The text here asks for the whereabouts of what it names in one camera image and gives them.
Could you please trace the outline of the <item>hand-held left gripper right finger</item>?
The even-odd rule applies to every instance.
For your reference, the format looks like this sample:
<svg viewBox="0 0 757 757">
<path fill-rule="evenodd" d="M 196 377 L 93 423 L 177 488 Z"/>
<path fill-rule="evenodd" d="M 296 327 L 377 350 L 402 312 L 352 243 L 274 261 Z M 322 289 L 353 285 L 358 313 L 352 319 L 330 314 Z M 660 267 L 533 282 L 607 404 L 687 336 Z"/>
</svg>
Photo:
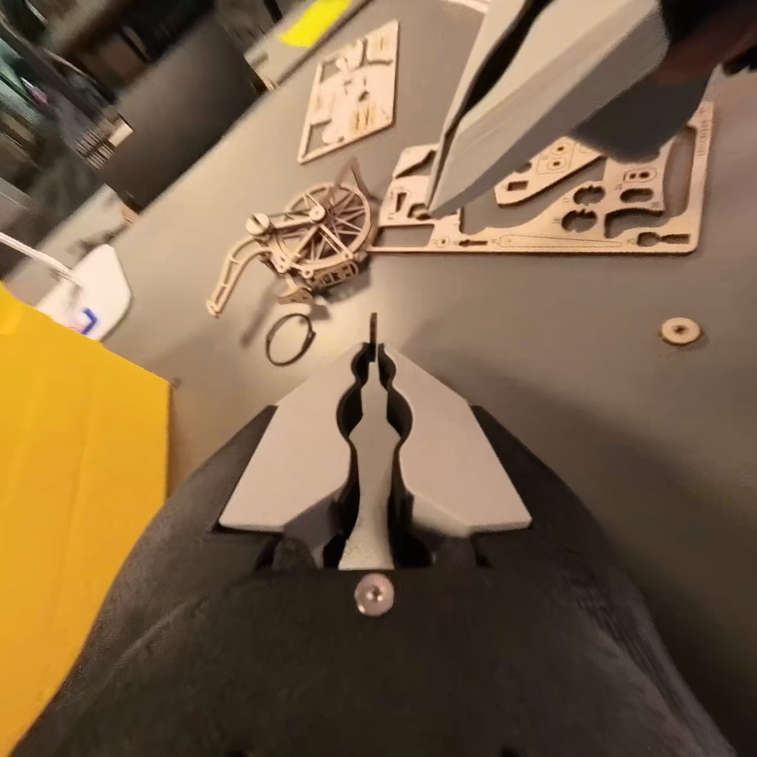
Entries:
<svg viewBox="0 0 757 757">
<path fill-rule="evenodd" d="M 529 528 L 533 518 L 457 392 L 387 345 L 377 349 L 386 419 L 398 436 L 387 505 L 391 550 L 433 550 Z"/>
</svg>

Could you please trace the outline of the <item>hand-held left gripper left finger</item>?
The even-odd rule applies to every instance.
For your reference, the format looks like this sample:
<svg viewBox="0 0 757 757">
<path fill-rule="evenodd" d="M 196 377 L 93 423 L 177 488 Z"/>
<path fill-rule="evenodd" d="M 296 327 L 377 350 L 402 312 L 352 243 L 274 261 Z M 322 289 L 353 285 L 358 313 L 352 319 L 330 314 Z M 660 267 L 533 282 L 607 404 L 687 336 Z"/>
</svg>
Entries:
<svg viewBox="0 0 757 757">
<path fill-rule="evenodd" d="M 317 566 L 337 568 L 356 523 L 360 484 L 351 432 L 371 346 L 359 343 L 275 406 L 218 524 L 303 542 Z"/>
</svg>

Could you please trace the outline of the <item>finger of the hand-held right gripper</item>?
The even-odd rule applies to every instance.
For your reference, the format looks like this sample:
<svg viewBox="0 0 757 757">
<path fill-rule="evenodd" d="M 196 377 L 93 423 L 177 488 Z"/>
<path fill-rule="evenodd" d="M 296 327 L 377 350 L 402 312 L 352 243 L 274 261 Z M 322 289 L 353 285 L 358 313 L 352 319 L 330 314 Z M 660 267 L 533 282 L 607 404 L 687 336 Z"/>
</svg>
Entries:
<svg viewBox="0 0 757 757">
<path fill-rule="evenodd" d="M 651 73 L 667 47 L 658 2 L 535 2 L 535 23 L 503 76 L 496 136 L 507 149 L 481 194 Z M 478 196 L 427 210 L 443 216 Z"/>
<path fill-rule="evenodd" d="M 428 204 L 459 204 L 481 194 L 506 151 L 496 136 L 508 97 L 503 76 L 535 23 L 535 2 L 491 2 L 447 112 L 431 169 Z"/>
</svg>

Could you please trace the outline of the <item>wooden sheet with large cut-outs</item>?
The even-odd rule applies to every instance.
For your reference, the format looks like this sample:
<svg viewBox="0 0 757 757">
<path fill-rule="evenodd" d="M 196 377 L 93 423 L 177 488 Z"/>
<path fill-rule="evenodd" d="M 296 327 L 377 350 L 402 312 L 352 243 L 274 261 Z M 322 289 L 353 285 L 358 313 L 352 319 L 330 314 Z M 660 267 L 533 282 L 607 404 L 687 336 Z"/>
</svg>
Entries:
<svg viewBox="0 0 757 757">
<path fill-rule="evenodd" d="M 459 211 L 425 204 L 435 145 L 393 168 L 372 254 L 685 255 L 699 243 L 714 113 L 699 106 L 653 156 L 620 162 L 561 138 Z"/>
</svg>

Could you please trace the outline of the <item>yellow plastic bin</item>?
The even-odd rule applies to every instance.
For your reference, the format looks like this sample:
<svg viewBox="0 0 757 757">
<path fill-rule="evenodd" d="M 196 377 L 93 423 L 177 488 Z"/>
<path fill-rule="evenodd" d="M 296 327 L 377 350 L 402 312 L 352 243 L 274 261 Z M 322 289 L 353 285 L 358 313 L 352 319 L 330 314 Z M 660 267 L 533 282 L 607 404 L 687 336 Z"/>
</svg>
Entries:
<svg viewBox="0 0 757 757">
<path fill-rule="evenodd" d="M 1 754 L 71 671 L 166 501 L 172 389 L 1 293 Z"/>
</svg>

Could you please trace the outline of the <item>wooden sheet with slotted parts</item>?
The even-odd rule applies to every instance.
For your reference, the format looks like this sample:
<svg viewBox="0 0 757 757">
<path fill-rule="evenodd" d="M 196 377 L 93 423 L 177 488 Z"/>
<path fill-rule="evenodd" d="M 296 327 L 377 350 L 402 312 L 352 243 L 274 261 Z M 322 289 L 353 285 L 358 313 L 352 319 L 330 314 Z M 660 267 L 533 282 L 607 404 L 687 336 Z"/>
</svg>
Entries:
<svg viewBox="0 0 757 757">
<path fill-rule="evenodd" d="M 298 164 L 393 126 L 400 23 L 393 19 L 319 62 L 298 146 Z"/>
</svg>

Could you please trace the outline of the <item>wooden wheel model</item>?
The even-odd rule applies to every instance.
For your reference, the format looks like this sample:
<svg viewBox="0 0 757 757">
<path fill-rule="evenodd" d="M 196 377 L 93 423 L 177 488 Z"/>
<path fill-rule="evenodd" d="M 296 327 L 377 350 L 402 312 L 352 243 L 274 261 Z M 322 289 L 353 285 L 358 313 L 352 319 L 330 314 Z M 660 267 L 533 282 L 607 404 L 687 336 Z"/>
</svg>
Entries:
<svg viewBox="0 0 757 757">
<path fill-rule="evenodd" d="M 283 211 L 252 213 L 226 253 L 207 312 L 220 317 L 254 260 L 281 282 L 280 304 L 312 304 L 355 278 L 366 266 L 380 202 L 352 158 L 335 179 L 298 193 Z"/>
</svg>

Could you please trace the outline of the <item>black rubber band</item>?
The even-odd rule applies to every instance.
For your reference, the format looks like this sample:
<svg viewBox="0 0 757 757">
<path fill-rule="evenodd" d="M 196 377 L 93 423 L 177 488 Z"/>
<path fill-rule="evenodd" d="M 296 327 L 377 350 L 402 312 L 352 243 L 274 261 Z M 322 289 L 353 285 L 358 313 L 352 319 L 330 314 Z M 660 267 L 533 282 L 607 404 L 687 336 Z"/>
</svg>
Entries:
<svg viewBox="0 0 757 757">
<path fill-rule="evenodd" d="M 288 324 L 290 321 L 293 321 L 293 320 L 298 320 L 299 322 L 303 323 L 307 327 L 304 338 L 298 350 L 293 355 L 289 356 L 286 360 L 277 360 L 274 358 L 272 354 L 272 344 L 275 341 L 276 337 L 278 336 L 279 332 L 282 330 L 282 328 L 284 328 L 286 324 Z M 308 353 L 316 336 L 317 334 L 313 327 L 313 321 L 310 318 L 310 316 L 305 313 L 293 312 L 293 313 L 288 313 L 278 318 L 271 325 L 266 335 L 266 340 L 264 344 L 264 353 L 266 355 L 267 361 L 269 362 L 270 365 L 273 365 L 277 368 L 284 368 L 284 367 L 288 367 L 289 365 L 296 364 Z"/>
</svg>

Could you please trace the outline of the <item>yellow-green paper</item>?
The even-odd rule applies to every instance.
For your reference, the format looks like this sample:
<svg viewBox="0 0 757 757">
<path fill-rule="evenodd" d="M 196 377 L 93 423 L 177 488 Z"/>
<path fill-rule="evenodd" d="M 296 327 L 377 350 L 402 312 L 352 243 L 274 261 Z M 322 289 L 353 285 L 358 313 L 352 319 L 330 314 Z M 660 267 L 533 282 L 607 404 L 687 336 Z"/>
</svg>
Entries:
<svg viewBox="0 0 757 757">
<path fill-rule="evenodd" d="M 293 48 L 311 48 L 350 10 L 352 1 L 316 1 L 283 33 L 279 41 Z"/>
</svg>

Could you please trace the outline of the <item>round wooden washer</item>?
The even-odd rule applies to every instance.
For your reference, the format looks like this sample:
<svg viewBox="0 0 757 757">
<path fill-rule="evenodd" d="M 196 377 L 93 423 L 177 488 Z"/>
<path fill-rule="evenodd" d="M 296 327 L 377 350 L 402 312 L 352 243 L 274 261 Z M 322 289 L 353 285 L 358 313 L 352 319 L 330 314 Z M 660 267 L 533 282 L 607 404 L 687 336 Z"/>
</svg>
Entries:
<svg viewBox="0 0 757 757">
<path fill-rule="evenodd" d="M 682 347 L 697 342 L 703 336 L 703 329 L 691 318 L 672 317 L 660 326 L 659 335 L 667 344 Z"/>
</svg>

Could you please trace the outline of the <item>white stand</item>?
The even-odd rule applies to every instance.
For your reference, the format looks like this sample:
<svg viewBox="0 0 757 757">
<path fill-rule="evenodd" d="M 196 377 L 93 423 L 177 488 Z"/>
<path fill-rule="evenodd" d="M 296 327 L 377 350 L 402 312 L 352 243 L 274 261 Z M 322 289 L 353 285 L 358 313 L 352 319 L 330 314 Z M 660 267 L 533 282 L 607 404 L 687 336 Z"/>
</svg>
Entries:
<svg viewBox="0 0 757 757">
<path fill-rule="evenodd" d="M 56 283 L 34 307 L 55 323 L 102 342 L 127 315 L 132 293 L 112 246 L 93 248 L 70 268 L 8 234 L 1 233 L 1 241 L 55 275 Z"/>
</svg>

